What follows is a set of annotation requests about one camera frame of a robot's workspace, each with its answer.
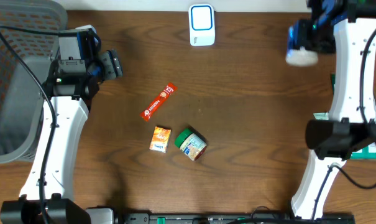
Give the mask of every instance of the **white wall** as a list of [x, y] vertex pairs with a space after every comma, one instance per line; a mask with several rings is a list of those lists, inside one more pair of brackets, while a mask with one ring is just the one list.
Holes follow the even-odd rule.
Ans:
[[54, 0], [65, 9], [123, 11], [187, 11], [210, 3], [218, 12], [309, 12], [306, 0]]

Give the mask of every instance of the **blue and white object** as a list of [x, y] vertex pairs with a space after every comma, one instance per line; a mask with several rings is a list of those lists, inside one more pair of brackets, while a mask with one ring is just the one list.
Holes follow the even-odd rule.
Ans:
[[194, 4], [189, 8], [190, 44], [209, 46], [215, 42], [214, 8], [209, 4]]

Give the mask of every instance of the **wooden tabletop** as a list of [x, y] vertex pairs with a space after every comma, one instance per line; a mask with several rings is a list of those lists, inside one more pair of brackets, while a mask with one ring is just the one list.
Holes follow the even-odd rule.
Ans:
[[[79, 206], [287, 211], [308, 159], [306, 123], [332, 102], [335, 55], [321, 56], [310, 68], [285, 63], [287, 30], [308, 14], [216, 13], [210, 47], [190, 45], [187, 12], [68, 15], [69, 27], [92, 24], [103, 50], [115, 48], [124, 68], [122, 78], [101, 85], [81, 134], [74, 170]], [[140, 113], [169, 82], [178, 90], [144, 121]], [[172, 129], [166, 154], [149, 150], [156, 125]], [[188, 126], [208, 142], [196, 162], [174, 145]], [[30, 167], [0, 165], [0, 208], [18, 198]], [[376, 161], [348, 161], [345, 170], [361, 183], [376, 181]], [[324, 210], [376, 223], [376, 190], [360, 190], [338, 175]]]

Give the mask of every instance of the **laundry basket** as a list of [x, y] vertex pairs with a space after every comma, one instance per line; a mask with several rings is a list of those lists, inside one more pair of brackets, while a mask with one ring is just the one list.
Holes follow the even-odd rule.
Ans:
[[[0, 24], [42, 31], [66, 29], [67, 13], [56, 2], [1, 0]], [[58, 38], [2, 29], [24, 62], [44, 82], [50, 60], [58, 52]], [[42, 124], [44, 100], [38, 87], [0, 41], [0, 163], [32, 161]]]

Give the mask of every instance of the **red wrapper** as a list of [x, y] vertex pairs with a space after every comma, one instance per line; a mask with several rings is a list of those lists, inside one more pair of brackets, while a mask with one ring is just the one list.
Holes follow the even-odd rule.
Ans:
[[150, 119], [150, 116], [159, 108], [167, 99], [170, 97], [170, 95], [177, 90], [177, 87], [173, 85], [172, 83], [169, 83], [164, 90], [156, 97], [155, 100], [149, 105], [149, 107], [140, 114], [140, 116], [148, 121]]

